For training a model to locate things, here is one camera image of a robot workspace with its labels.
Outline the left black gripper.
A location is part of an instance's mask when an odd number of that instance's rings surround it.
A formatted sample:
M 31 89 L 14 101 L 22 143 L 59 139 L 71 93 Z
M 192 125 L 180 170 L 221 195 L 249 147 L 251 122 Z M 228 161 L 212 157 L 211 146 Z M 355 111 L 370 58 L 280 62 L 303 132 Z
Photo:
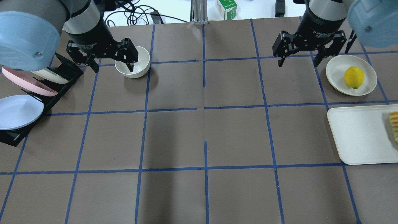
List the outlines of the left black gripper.
M 116 41 L 106 26 L 95 26 L 90 31 L 78 34 L 75 30 L 66 28 L 71 40 L 67 45 L 67 53 L 75 64 L 90 67 L 95 73 L 99 65 L 95 58 L 112 58 L 123 62 L 130 72 L 138 62 L 138 50 L 130 38 Z

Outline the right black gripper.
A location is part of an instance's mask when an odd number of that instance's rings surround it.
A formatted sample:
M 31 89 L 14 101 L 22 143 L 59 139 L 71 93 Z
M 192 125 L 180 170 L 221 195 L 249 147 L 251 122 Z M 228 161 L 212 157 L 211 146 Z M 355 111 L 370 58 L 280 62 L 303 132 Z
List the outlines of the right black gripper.
M 280 31 L 272 46 L 278 66 L 281 68 L 288 56 L 299 51 L 318 51 L 313 60 L 314 67 L 318 67 L 324 58 L 337 56 L 347 41 L 344 31 L 340 30 L 343 21 L 302 19 L 294 34 Z

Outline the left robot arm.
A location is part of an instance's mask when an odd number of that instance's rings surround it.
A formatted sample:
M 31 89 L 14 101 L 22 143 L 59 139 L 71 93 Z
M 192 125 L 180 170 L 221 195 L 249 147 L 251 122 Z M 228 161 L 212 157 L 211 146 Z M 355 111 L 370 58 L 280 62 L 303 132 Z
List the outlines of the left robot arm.
M 61 42 L 71 40 L 67 53 L 77 65 L 98 72 L 97 58 L 125 63 L 133 71 L 138 51 L 129 38 L 114 40 L 93 0 L 2 0 L 0 13 L 1 65 L 25 71 L 46 68 Z

